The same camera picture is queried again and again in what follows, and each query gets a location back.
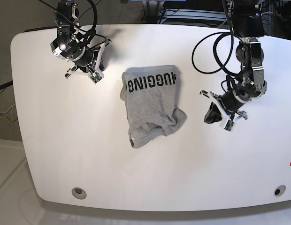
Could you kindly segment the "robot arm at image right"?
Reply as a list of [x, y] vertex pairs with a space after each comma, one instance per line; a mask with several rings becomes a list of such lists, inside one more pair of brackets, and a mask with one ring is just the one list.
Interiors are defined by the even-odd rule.
[[267, 82], [264, 79], [263, 49], [258, 39], [264, 36], [261, 15], [261, 0], [224, 0], [222, 1], [231, 37], [238, 38], [236, 58], [240, 62], [240, 72], [230, 72], [217, 55], [217, 45], [226, 36], [221, 34], [214, 43], [213, 53], [218, 65], [226, 73], [227, 91], [222, 95], [202, 94], [211, 99], [211, 105], [204, 122], [212, 124], [225, 122], [231, 126], [247, 114], [240, 108], [254, 98], [264, 95]]

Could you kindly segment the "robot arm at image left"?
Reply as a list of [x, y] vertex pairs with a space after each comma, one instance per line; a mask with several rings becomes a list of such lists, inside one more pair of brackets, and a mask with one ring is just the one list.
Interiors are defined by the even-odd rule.
[[94, 72], [96, 63], [99, 70], [104, 71], [104, 63], [100, 50], [102, 43], [89, 47], [92, 39], [96, 36], [98, 20], [96, 5], [92, 0], [88, 1], [93, 10], [93, 23], [91, 29], [82, 31], [79, 29], [79, 10], [73, 0], [61, 0], [55, 9], [55, 23], [57, 25], [57, 37], [51, 43], [53, 54], [66, 61], [72, 61], [75, 68], [85, 73]]

